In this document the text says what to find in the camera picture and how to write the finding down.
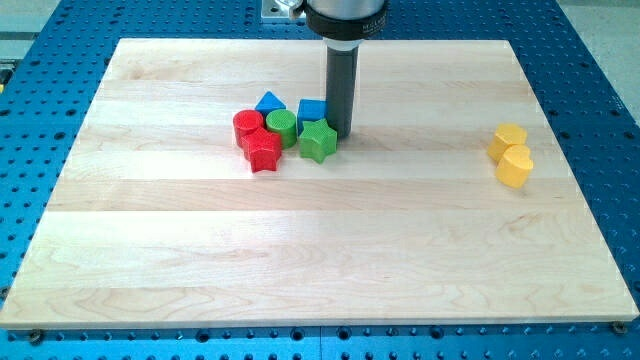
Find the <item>wooden table surface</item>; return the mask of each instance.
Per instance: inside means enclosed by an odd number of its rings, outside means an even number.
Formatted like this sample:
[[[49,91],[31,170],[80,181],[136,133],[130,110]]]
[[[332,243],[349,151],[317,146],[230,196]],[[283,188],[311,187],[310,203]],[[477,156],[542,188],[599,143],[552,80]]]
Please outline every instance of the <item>wooden table surface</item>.
[[[5,328],[631,320],[508,43],[368,41],[353,133],[253,174],[231,118],[324,92],[320,41],[120,41],[0,312]],[[497,124],[535,168],[499,183]]]

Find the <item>blue block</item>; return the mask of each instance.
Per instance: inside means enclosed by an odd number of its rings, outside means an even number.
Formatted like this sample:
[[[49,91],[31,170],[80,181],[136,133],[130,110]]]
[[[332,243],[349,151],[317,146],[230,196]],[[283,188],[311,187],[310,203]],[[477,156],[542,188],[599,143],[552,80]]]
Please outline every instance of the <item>blue block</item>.
[[[298,106],[298,136],[304,130],[303,121],[318,121],[324,119],[327,111],[327,102],[324,100],[300,100]]]
[[[270,112],[286,108],[286,105],[271,91],[267,91],[262,99],[260,99],[260,102],[258,102],[258,105],[256,105],[256,110],[259,111],[265,119]]]

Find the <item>wooden board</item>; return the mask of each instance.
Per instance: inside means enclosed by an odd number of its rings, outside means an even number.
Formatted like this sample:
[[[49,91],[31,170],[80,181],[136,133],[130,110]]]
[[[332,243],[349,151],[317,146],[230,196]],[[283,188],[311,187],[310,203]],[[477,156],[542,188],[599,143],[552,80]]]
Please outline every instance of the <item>wooden board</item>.
[[[231,117],[321,97],[320,41],[122,40],[0,313],[8,328],[638,315],[502,41],[368,41],[353,135],[252,174]],[[501,122],[536,167],[501,185]]]

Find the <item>red block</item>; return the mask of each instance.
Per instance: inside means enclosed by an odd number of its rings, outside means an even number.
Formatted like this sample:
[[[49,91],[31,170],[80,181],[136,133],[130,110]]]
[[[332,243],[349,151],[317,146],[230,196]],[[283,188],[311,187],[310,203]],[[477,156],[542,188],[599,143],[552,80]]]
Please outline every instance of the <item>red block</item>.
[[[242,137],[252,134],[259,128],[264,128],[264,118],[258,111],[242,110],[233,116],[236,144],[240,147],[242,147]]]
[[[276,171],[278,159],[282,156],[280,134],[259,128],[241,139],[244,157],[251,163],[251,171]]]

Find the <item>green star block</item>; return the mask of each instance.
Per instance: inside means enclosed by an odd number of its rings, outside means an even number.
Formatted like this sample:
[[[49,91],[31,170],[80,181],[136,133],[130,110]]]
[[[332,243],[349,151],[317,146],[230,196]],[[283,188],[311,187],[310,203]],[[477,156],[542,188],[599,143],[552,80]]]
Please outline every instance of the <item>green star block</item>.
[[[280,134],[282,148],[292,147],[298,141],[296,115],[289,110],[274,110],[267,115],[267,130]]]
[[[338,133],[329,127],[327,119],[304,121],[302,125],[304,130],[300,134],[300,156],[322,164],[325,157],[336,152]]]

